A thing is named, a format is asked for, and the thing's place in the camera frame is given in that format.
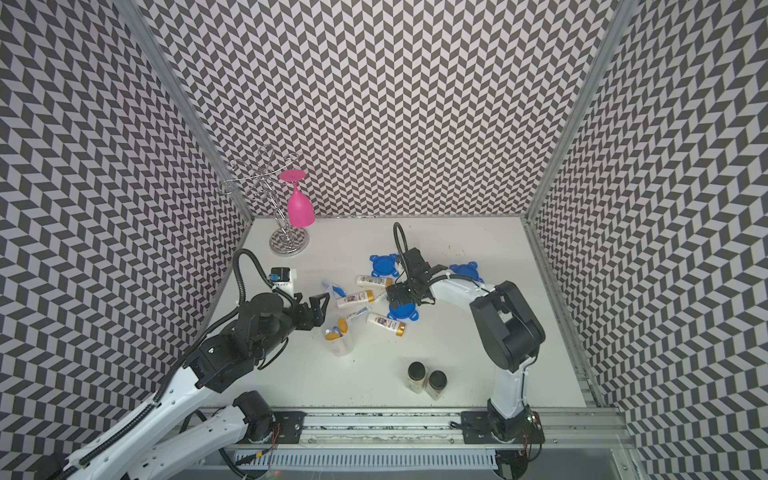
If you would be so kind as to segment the clear container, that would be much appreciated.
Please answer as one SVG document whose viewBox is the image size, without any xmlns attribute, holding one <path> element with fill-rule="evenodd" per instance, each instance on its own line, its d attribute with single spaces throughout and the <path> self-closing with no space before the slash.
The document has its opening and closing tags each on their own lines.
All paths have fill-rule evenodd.
<svg viewBox="0 0 768 480">
<path fill-rule="evenodd" d="M 347 335 L 341 336 L 339 339 L 327 340 L 325 338 L 325 332 L 328 329 L 332 329 L 334 327 L 337 327 L 337 322 L 332 327 L 326 328 L 324 330 L 324 332 L 323 332 L 324 344 L 331 351 L 331 353 L 333 355 L 335 355 L 337 357 L 343 357 L 343 356 L 346 356 L 346 355 L 350 354 L 354 350 L 355 345 L 356 345 L 356 339 L 355 339 L 355 336 L 354 336 L 354 330 L 352 329 L 352 321 L 351 321 L 351 322 L 347 322 L 348 326 L 349 326 L 349 332 L 348 332 Z"/>
</svg>

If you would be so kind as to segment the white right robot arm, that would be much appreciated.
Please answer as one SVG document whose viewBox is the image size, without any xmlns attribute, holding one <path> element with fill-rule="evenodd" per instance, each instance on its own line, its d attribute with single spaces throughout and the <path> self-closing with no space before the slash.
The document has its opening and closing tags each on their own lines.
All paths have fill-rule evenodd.
<svg viewBox="0 0 768 480">
<path fill-rule="evenodd" d="M 487 402 L 490 434 L 501 443 L 531 440 L 538 417 L 527 402 L 527 374 L 538 360 L 546 333 L 521 290 L 510 281 L 485 285 L 445 266 L 431 266 L 416 248 L 400 253 L 398 259 L 405 279 L 387 288 L 389 303 L 399 307 L 446 301 L 469 312 L 496 367 Z"/>
</svg>

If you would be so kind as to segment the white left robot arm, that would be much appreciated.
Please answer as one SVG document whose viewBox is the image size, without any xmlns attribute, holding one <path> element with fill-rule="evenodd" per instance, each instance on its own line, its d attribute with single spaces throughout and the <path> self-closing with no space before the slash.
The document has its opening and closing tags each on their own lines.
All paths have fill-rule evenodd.
<svg viewBox="0 0 768 480">
<path fill-rule="evenodd" d="M 157 392 L 96 440 L 34 466 L 37 479 L 167 479 L 206 455 L 240 440 L 273 442 L 279 423 L 255 390 L 171 439 L 166 434 L 223 394 L 241 377 L 277 358 L 295 331 L 326 317 L 330 295 L 304 301 L 274 288 L 238 306 L 208 327 L 182 355 Z"/>
</svg>

